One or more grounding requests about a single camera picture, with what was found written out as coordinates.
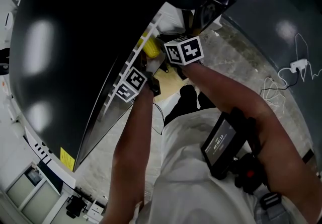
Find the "device screen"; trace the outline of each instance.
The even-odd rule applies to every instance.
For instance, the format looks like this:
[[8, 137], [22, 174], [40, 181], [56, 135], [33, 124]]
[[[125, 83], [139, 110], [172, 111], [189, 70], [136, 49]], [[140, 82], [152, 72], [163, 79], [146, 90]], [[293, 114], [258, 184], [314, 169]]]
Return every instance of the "device screen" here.
[[231, 142], [235, 134], [236, 131], [228, 123], [228, 121], [224, 119], [210, 144], [206, 148], [206, 154], [211, 165], [215, 164], [215, 162], [227, 148], [228, 144]]

